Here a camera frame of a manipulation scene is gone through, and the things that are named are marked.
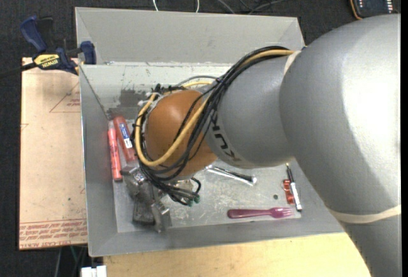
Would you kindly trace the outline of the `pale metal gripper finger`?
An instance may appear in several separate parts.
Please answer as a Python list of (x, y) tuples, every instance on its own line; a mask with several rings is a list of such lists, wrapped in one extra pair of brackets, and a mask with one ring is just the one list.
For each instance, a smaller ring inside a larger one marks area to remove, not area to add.
[(151, 204), (136, 199), (133, 207), (133, 221), (140, 224), (155, 224)]
[(167, 231), (172, 226), (170, 209), (162, 202), (154, 202), (150, 208), (154, 217), (155, 230), (159, 233)]

